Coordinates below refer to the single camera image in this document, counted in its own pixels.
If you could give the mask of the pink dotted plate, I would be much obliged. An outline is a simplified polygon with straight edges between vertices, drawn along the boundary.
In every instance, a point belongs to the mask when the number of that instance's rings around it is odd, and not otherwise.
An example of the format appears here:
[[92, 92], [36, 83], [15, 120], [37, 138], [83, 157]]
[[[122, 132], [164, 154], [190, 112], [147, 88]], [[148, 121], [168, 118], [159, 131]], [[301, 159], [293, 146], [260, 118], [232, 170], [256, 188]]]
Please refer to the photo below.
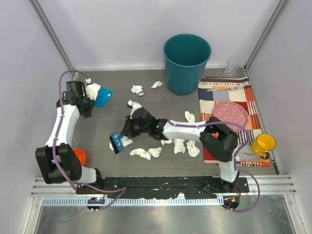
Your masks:
[[224, 101], [217, 104], [213, 109], [213, 116], [220, 121], [233, 122], [242, 127], [248, 123], [248, 113], [239, 104], [231, 101]]

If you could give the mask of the silver fork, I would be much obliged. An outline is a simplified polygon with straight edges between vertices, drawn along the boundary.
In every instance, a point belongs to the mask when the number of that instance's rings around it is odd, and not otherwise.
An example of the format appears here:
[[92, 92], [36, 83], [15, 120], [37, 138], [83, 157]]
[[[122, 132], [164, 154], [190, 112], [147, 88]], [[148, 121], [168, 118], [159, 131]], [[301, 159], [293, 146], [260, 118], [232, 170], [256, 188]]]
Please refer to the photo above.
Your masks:
[[221, 89], [207, 89], [207, 92], [216, 92], [216, 91], [237, 91], [240, 90], [240, 87], [230, 87], [230, 88], [221, 88]]

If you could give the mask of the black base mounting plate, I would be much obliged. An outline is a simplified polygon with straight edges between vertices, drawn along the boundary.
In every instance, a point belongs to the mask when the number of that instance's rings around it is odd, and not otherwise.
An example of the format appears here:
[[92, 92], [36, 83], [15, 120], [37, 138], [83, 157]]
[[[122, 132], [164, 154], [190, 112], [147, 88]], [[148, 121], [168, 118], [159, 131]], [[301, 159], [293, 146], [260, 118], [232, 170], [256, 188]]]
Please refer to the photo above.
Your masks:
[[124, 199], [175, 199], [183, 193], [186, 199], [216, 198], [217, 194], [248, 193], [247, 179], [240, 177], [237, 188], [223, 187], [215, 176], [165, 176], [165, 177], [105, 177], [92, 186], [106, 191], [126, 188]]

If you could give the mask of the yellow mug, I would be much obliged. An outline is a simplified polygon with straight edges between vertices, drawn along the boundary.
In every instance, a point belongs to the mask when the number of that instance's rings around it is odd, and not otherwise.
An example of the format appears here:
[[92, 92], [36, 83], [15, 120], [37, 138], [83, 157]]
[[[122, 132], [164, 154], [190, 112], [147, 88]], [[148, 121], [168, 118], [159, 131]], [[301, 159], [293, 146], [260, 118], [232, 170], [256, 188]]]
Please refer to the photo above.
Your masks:
[[262, 133], [256, 137], [251, 144], [251, 150], [262, 159], [269, 159], [269, 153], [276, 147], [276, 140], [273, 136]]

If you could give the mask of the blue hand brush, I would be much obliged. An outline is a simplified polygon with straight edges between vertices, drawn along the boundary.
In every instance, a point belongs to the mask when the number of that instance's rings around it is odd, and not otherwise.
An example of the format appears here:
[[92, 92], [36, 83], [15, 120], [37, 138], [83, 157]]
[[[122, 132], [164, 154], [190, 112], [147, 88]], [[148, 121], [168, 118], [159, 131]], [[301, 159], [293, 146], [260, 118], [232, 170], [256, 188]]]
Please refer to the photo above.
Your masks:
[[110, 142], [112, 144], [115, 154], [120, 153], [124, 148], [122, 141], [121, 141], [123, 137], [124, 135], [118, 134], [116, 132], [113, 132], [110, 134], [109, 139], [110, 139]]

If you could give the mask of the clear drinking glass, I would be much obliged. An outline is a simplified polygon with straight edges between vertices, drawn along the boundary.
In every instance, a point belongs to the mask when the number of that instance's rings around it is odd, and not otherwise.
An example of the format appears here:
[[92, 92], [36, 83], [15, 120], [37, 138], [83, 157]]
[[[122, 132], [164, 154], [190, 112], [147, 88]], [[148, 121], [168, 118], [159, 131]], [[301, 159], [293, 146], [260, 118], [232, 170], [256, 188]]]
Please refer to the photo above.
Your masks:
[[240, 59], [236, 57], [228, 58], [226, 68], [225, 68], [225, 74], [227, 76], [235, 75], [240, 65], [241, 65]]

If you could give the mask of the teal plastic waste bin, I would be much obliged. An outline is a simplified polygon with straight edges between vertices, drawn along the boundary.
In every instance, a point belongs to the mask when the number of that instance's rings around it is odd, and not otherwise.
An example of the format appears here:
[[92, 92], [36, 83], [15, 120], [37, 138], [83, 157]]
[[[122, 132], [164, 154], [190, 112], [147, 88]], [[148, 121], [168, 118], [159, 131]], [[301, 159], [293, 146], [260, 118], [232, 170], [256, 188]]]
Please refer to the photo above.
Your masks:
[[180, 34], [165, 42], [163, 55], [167, 87], [181, 96], [198, 87], [212, 49], [202, 37]]

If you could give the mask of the aluminium frame rail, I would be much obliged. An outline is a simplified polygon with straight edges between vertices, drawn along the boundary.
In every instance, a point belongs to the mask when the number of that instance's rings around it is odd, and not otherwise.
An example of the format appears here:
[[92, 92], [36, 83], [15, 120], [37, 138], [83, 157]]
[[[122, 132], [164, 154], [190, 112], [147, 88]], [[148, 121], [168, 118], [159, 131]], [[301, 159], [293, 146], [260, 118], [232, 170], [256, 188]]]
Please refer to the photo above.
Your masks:
[[[256, 181], [250, 176], [246, 176], [250, 193], [256, 194], [259, 184], [261, 195], [293, 195], [296, 194], [296, 188], [289, 175], [256, 175]], [[68, 183], [46, 184], [43, 178], [36, 178], [31, 196], [72, 196], [75, 195], [74, 189]]]

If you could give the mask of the orange plastic bowl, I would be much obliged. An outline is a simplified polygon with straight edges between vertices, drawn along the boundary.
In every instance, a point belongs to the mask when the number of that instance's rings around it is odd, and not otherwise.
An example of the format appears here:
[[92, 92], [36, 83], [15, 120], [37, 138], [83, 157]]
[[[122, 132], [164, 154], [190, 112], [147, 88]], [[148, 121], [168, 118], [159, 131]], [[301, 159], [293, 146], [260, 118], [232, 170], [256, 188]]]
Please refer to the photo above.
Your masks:
[[74, 151], [75, 155], [77, 156], [77, 158], [79, 159], [81, 165], [84, 166], [86, 163], [85, 152], [82, 149], [78, 149], [78, 148], [74, 148], [73, 151]]

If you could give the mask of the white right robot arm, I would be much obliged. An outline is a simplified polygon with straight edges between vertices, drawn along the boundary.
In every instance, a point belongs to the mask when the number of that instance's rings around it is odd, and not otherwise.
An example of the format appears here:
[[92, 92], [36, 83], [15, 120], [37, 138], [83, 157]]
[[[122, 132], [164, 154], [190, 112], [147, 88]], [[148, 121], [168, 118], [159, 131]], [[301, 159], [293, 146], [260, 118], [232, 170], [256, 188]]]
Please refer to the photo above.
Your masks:
[[126, 116], [121, 134], [137, 137], [142, 133], [147, 133], [155, 140], [201, 142], [210, 155], [218, 160], [221, 189], [230, 193], [238, 187], [239, 172], [233, 157], [238, 146], [237, 134], [218, 118], [195, 123], [178, 122], [156, 118], [141, 107]]

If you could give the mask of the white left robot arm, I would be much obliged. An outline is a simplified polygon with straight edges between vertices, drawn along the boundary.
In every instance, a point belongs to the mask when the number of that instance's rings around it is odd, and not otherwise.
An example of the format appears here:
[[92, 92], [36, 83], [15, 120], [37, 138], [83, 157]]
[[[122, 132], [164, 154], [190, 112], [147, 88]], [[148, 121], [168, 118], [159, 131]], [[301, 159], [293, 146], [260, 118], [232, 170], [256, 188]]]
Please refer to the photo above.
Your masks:
[[74, 128], [79, 117], [89, 118], [93, 108], [104, 107], [113, 92], [92, 82], [69, 81], [57, 101], [57, 118], [52, 133], [35, 158], [47, 184], [66, 181], [87, 184], [92, 194], [100, 194], [104, 183], [98, 169], [82, 165], [71, 147]]

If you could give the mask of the blue plastic dustpan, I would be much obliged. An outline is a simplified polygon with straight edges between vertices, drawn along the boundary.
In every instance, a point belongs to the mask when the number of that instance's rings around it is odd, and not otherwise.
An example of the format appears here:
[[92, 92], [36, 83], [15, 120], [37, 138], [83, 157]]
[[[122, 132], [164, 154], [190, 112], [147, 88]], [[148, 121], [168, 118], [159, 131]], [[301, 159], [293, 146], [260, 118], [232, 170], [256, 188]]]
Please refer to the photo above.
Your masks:
[[108, 89], [101, 86], [101, 89], [98, 93], [96, 101], [90, 100], [86, 96], [86, 101], [85, 101], [86, 106], [84, 107], [84, 110], [83, 110], [81, 115], [84, 118], [91, 117], [93, 108], [94, 107], [103, 108], [107, 104], [109, 99], [112, 97], [113, 93], [114, 93], [113, 91], [108, 90]]

